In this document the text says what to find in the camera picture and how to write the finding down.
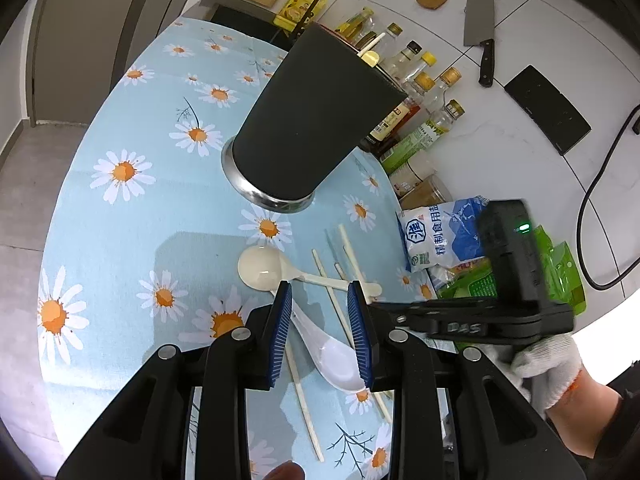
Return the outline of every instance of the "table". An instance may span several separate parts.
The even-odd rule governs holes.
[[[398,200],[372,156],[354,150],[312,205],[290,216],[252,205],[224,177],[220,149],[285,54],[229,28],[178,20],[141,54],[89,127],[58,198],[38,290],[40,363],[67,454],[157,348],[210,344],[271,303],[238,277],[248,245],[273,244],[308,272],[316,272],[316,249],[338,277],[334,262],[349,272],[337,229],[343,223],[384,298],[433,294],[426,273],[403,270]],[[293,291],[316,324],[346,342],[324,288],[294,283]],[[346,295],[336,294],[346,310]],[[310,479],[363,478],[367,458],[388,447],[390,428],[368,392],[335,390],[293,328],[289,340],[324,462],[285,364],[273,390],[248,392],[254,477],[295,460]]]

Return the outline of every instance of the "human hand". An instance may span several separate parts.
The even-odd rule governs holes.
[[[478,348],[541,415],[561,399],[582,367],[580,352],[570,334],[545,338],[515,356],[510,347],[478,345]],[[531,392],[522,386],[526,378],[536,378],[533,399]]]
[[[305,472],[298,464],[289,461],[280,464],[263,480],[305,480]]]

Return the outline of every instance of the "floor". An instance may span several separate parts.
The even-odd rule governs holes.
[[[25,128],[0,169],[0,416],[43,474],[55,476],[62,448],[38,362],[38,274],[62,181],[85,128]]]

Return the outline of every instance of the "white plastic bag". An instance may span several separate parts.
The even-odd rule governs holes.
[[[455,267],[484,256],[476,217],[487,203],[476,196],[402,211],[399,219],[411,272],[434,265]]]

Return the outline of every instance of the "white ceramic spoon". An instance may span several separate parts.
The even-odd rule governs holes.
[[[348,290],[349,282],[316,276],[296,269],[285,254],[275,247],[252,246],[246,248],[238,259],[240,279],[257,290],[276,290],[282,280],[302,280],[316,285]],[[365,296],[380,296],[382,287],[377,283],[361,283]]]
[[[316,368],[331,386],[348,394],[357,394],[366,389],[353,348],[324,332],[302,312],[296,301],[292,302],[291,322]]]

